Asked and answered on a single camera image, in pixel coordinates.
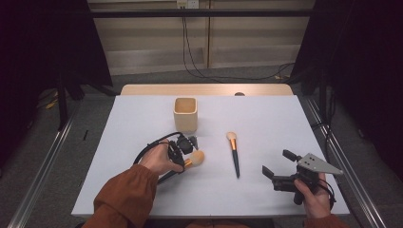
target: wooden cup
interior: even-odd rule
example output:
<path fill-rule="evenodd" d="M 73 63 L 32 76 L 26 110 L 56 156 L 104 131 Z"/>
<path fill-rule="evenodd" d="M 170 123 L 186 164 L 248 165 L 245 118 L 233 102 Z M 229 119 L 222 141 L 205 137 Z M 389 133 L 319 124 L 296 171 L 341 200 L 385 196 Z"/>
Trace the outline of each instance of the wooden cup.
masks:
<path fill-rule="evenodd" d="M 195 98 L 177 98 L 174 105 L 175 126 L 183 133 L 198 129 L 198 102 Z"/>

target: jacket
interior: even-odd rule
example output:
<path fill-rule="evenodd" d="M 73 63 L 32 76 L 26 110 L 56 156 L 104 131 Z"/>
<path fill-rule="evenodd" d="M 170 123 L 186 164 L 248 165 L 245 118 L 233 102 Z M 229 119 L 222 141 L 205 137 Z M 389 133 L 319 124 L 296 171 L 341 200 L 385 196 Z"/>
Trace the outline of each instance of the jacket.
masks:
<path fill-rule="evenodd" d="M 94 214 L 85 228 L 143 227 L 151 211 L 157 191 L 158 176 L 142 165 L 134 164 L 130 169 L 110 179 L 94 200 Z M 187 228 L 206 228 L 208 223 L 196 221 Z M 229 222 L 214 227 L 242 227 Z M 335 215 L 326 218 L 307 218 L 305 228 L 347 228 Z"/>

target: brush bristles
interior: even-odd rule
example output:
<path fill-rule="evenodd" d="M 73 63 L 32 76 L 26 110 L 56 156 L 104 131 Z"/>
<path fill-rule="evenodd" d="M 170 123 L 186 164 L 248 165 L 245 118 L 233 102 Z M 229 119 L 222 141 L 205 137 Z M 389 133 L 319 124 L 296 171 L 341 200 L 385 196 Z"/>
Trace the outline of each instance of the brush bristles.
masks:
<path fill-rule="evenodd" d="M 227 138 L 228 140 L 235 140 L 237 138 L 237 134 L 235 134 L 234 132 L 228 132 Z"/>
<path fill-rule="evenodd" d="M 196 150 L 190 155 L 189 160 L 192 161 L 192 165 L 199 165 L 204 161 L 204 153 L 201 150 Z"/>

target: metal rail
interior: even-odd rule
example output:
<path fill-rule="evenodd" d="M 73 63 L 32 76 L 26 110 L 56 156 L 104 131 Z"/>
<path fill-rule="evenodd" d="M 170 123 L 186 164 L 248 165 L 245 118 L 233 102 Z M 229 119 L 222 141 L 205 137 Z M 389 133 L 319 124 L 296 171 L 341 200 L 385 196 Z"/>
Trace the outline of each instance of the metal rail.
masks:
<path fill-rule="evenodd" d="M 140 17 L 310 17 L 342 13 L 341 9 L 92 9 L 42 11 L 43 16 L 89 18 Z"/>
<path fill-rule="evenodd" d="M 316 102 L 312 98 L 307 99 L 308 106 L 312 111 L 317 122 L 321 121 L 320 115 L 318 113 L 318 106 Z M 324 137 L 328 134 L 327 126 L 323 125 L 320 128 Z M 335 155 L 335 158 L 340 165 L 341 169 L 344 171 L 344 176 L 346 177 L 347 182 L 352 188 L 358 203 L 360 204 L 365 216 L 368 221 L 371 223 L 373 228 L 386 228 L 386 224 L 380 216 L 376 206 L 374 205 L 373 200 L 368 195 L 358 176 L 356 175 L 353 167 L 350 165 L 344 151 L 342 150 L 340 144 L 338 143 L 335 135 L 330 132 L 329 135 L 329 146 L 331 151 Z"/>
<path fill-rule="evenodd" d="M 42 189 L 44 188 L 44 185 L 48 178 L 48 174 L 50 173 L 52 165 L 54 164 L 57 155 L 66 140 L 68 131 L 71 128 L 74 117 L 77 115 L 80 104 L 81 103 L 77 103 L 74 106 L 72 114 L 68 119 L 66 125 L 61 131 L 58 131 L 58 133 L 56 134 L 53 144 L 50 147 L 50 150 L 48 151 L 47 156 L 45 157 L 44 162 L 41 165 L 41 168 L 33 179 L 33 182 L 30 185 L 29 190 L 25 194 L 20 205 L 18 206 L 17 211 L 14 213 L 14 216 L 12 217 L 8 228 L 23 228 L 27 224 L 29 215 L 32 212 L 35 202 L 38 200 Z"/>

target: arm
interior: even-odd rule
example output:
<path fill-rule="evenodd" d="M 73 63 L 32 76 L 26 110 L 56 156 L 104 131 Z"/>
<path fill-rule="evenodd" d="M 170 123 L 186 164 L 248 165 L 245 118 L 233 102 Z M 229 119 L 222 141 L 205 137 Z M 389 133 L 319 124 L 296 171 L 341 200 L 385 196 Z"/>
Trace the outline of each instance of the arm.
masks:
<path fill-rule="evenodd" d="M 319 178 L 326 181 L 323 173 L 319 174 Z M 327 187 L 324 181 L 320 181 L 320 184 Z M 301 180 L 295 180 L 294 184 L 305 198 L 303 202 L 307 216 L 304 221 L 305 228 L 348 228 L 338 217 L 331 214 L 329 194 L 325 190 L 318 188 L 313 194 Z"/>
<path fill-rule="evenodd" d="M 139 164 L 110 179 L 94 201 L 94 215 L 84 227 L 143 227 L 157 190 L 158 176 L 182 167 L 167 157 L 167 145 L 150 149 Z"/>

